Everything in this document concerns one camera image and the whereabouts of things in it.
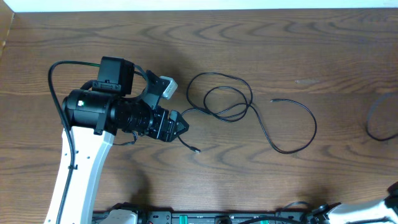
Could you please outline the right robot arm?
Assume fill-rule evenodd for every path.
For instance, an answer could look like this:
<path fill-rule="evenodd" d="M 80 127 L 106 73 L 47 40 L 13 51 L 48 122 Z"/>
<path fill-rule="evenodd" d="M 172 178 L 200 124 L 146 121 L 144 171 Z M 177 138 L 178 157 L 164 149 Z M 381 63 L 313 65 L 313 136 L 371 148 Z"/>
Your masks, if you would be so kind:
<path fill-rule="evenodd" d="M 308 224 L 397 224 L 397 182 L 388 189 L 384 199 L 361 204 L 322 205 L 305 216 Z"/>

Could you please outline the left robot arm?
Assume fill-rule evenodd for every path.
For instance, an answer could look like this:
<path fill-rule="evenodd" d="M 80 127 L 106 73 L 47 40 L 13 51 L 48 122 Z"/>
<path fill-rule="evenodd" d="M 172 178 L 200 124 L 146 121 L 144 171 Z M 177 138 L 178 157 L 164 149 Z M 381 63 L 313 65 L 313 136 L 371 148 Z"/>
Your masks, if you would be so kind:
<path fill-rule="evenodd" d="M 52 75 L 48 84 L 63 124 L 62 156 L 46 223 L 91 223 L 104 162 L 118 131 L 134 138 L 148 136 L 172 142 L 189 129 L 175 110 L 159 106 L 170 99 L 178 85 L 173 78 L 158 77 L 150 70 L 117 57 L 102 57 L 95 66 L 95 80 L 59 101 Z"/>

